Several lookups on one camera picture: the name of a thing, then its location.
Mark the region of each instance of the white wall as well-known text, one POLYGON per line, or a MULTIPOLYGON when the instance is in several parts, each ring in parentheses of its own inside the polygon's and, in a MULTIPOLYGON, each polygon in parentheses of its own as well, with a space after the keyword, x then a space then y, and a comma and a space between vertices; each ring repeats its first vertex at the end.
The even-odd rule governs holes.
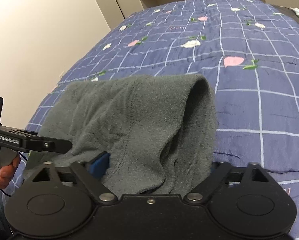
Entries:
POLYGON ((60 74, 109 31, 95 0, 0 0, 1 123, 24 128, 60 74))

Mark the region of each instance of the hand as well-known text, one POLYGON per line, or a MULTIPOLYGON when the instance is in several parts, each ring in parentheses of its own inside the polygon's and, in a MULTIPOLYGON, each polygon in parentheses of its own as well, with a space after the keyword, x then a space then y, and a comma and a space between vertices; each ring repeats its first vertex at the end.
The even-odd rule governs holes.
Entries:
POLYGON ((12 163, 0 169, 0 189, 6 189, 11 179, 14 177, 15 171, 20 164, 20 156, 17 155, 12 163))

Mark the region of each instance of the green leaf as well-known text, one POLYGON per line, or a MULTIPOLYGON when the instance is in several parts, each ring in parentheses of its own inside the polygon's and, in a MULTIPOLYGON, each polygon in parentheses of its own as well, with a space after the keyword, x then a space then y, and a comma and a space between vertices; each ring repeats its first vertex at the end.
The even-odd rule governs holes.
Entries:
POLYGON ((257 67, 258 67, 257 65, 247 65, 247 66, 243 67, 243 69, 253 70, 253 69, 257 68, 257 67))
POLYGON ((98 72, 97 75, 99 75, 99 76, 103 76, 103 75, 105 75, 105 73, 106 73, 106 70, 103 70, 103 71, 101 71, 101 72, 98 72))

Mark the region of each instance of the logo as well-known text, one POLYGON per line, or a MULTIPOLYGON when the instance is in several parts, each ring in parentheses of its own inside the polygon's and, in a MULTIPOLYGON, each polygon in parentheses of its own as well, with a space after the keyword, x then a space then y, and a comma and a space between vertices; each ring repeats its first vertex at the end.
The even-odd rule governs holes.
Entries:
POLYGON ((0 140, 7 141, 7 142, 11 142, 11 143, 19 144, 19 140, 10 139, 10 138, 8 138, 8 137, 3 137, 3 136, 1 136, 1 135, 0 135, 0 140))

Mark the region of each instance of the black device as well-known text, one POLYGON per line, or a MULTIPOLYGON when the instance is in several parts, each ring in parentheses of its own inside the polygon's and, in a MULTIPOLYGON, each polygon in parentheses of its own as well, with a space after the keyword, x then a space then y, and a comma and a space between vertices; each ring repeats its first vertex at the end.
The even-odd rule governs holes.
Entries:
POLYGON ((222 163, 180 195, 117 198, 81 163, 38 167, 5 206, 10 240, 291 240, 296 205, 257 163, 222 163), (231 187, 232 182, 239 182, 231 187))
MULTIPOLYGON (((0 97, 0 119, 3 98, 0 97)), ((72 147, 68 140, 37 136, 37 132, 3 126, 0 123, 0 168, 10 165, 18 152, 49 151, 66 153, 72 147)))

